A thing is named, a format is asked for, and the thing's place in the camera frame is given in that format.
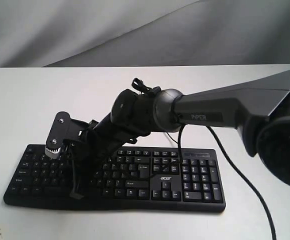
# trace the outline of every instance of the piper logo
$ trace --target piper logo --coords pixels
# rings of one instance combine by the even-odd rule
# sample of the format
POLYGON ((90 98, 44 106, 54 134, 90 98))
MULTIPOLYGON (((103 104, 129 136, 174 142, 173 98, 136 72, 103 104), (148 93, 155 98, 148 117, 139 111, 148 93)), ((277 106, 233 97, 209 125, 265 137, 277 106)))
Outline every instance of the piper logo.
POLYGON ((202 114, 191 114, 191 119, 192 120, 203 120, 206 121, 206 115, 202 115, 202 114))
POLYGON ((171 178, 171 176, 161 176, 160 180, 170 180, 171 178))

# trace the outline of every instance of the black robotic arm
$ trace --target black robotic arm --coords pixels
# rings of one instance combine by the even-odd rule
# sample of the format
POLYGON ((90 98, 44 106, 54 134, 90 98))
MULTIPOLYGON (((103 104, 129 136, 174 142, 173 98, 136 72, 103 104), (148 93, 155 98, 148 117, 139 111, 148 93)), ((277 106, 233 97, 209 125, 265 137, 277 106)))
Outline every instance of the black robotic arm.
POLYGON ((176 89, 150 88, 137 78, 121 92, 111 112, 90 123, 59 112, 45 153, 75 154, 89 171, 125 143, 151 132, 177 132, 182 125, 235 128, 247 153, 259 154, 267 168, 290 185, 290 70, 214 90, 183 95, 176 89))

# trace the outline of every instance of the black keyboard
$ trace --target black keyboard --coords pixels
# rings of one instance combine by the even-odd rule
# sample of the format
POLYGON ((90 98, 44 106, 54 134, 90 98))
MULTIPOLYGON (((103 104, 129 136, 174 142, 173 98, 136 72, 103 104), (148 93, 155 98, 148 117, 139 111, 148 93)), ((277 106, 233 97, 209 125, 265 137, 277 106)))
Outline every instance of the black keyboard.
POLYGON ((213 149, 182 148, 179 164, 177 148, 122 147, 93 177, 82 178, 81 199, 70 197, 71 162, 63 155, 50 159, 44 151, 45 145, 27 146, 4 194, 6 204, 53 210, 204 212, 222 212, 226 206, 213 149))

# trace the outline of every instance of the white table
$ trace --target white table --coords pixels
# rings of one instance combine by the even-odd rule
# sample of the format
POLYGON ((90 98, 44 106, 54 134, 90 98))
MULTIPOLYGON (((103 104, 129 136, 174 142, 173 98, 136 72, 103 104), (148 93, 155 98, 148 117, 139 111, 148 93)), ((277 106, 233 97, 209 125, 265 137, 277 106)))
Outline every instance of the white table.
MULTIPOLYGON (((213 148, 218 156, 226 208, 221 214, 164 211, 56 211, 5 205, 3 194, 27 144, 44 144, 55 114, 101 120, 134 77, 148 86, 190 94, 247 82, 290 65, 0 68, 0 240, 170 239, 269 240, 264 209, 229 166, 205 127, 187 126, 185 148, 213 148)), ((245 152, 234 129, 216 133, 235 164, 259 189, 271 211, 277 239, 290 240, 290 187, 245 152)), ((163 133, 140 137, 138 146, 175 147, 163 133)))

